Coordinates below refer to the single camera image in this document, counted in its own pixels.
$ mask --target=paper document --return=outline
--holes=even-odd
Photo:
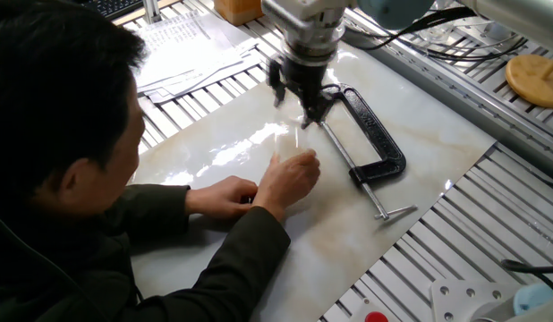
[[[140,30],[149,59],[138,92],[163,103],[259,64],[258,40],[211,13],[193,11]]]
[[[202,89],[202,88],[207,87],[207,86],[209,86],[213,83],[216,83],[218,81],[222,81],[222,80],[226,79],[227,77],[231,77],[231,76],[233,76],[233,75],[235,75],[239,72],[246,71],[246,70],[250,69],[251,67],[259,64],[259,63],[260,63],[260,59],[259,59],[258,56],[249,55],[249,56],[246,56],[243,59],[243,61],[238,63],[238,64],[226,67],[226,68],[221,69],[219,71],[215,71],[215,73],[213,73],[212,75],[207,77],[207,79],[205,79],[204,81],[200,82],[199,84],[191,87],[190,89],[185,89],[185,90],[182,90],[182,91],[178,91],[178,89],[180,89],[180,88],[176,87],[175,86],[176,84],[175,84],[175,85],[172,85],[172,86],[165,86],[163,88],[169,93],[168,95],[162,95],[163,92],[161,90],[151,90],[151,91],[145,92],[145,95],[147,95],[153,103],[156,103],[156,104],[163,103],[163,102],[166,102],[170,99],[178,97],[180,95],[195,91],[197,89]]]
[[[211,14],[201,16],[194,11],[140,30],[149,58],[136,77],[138,87],[196,70],[221,53],[234,50],[223,31],[205,29],[215,20],[218,18]]]

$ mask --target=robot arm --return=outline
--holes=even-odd
[[[305,110],[304,127],[325,117],[332,103],[321,93],[322,79],[345,32],[341,22],[346,8],[359,5],[383,26],[399,29],[420,18],[431,4],[433,0],[262,0],[263,12],[285,31],[285,54],[269,66],[276,106],[290,89]]]
[[[553,0],[459,0],[475,12],[553,50]],[[290,89],[302,102],[304,126],[320,122],[331,104],[320,93],[328,63],[344,34],[346,8],[360,8],[389,30],[410,26],[434,0],[262,0],[263,12],[284,30],[284,55],[271,62],[276,105]]]

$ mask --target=jacket sleeve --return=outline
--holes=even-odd
[[[189,290],[152,297],[125,309],[120,322],[246,322],[290,239],[264,208],[253,208],[227,235]]]
[[[187,231],[188,186],[132,185],[105,213],[112,229],[127,232],[132,244]]]

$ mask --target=dark jacket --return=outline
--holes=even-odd
[[[184,233],[187,190],[132,186],[105,214],[72,226],[20,205],[0,207],[0,217],[112,321],[247,321],[290,243],[263,208],[253,208],[235,224],[193,288],[138,302],[130,245]],[[103,319],[83,294],[0,231],[2,321]]]

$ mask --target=red button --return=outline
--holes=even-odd
[[[364,322],[389,322],[386,316],[380,312],[371,312],[366,316]]]

